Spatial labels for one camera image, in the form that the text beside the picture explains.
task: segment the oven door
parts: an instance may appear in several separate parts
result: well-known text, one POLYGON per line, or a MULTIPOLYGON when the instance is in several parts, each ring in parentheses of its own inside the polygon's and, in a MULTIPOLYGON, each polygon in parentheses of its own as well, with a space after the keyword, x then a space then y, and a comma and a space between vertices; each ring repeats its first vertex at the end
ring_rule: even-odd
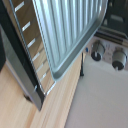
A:
POLYGON ((5 61, 24 91, 25 97, 29 97, 38 110, 41 110, 45 95, 6 9, 0 1, 0 69, 5 61))

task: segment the wooden surface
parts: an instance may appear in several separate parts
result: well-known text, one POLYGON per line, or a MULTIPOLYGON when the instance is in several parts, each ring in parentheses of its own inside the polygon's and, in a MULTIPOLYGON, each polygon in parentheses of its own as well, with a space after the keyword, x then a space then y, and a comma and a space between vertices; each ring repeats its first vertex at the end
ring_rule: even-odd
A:
POLYGON ((79 78, 80 65, 81 56, 47 96, 40 112, 26 101, 19 85, 4 66, 0 73, 0 128, 63 128, 79 78))

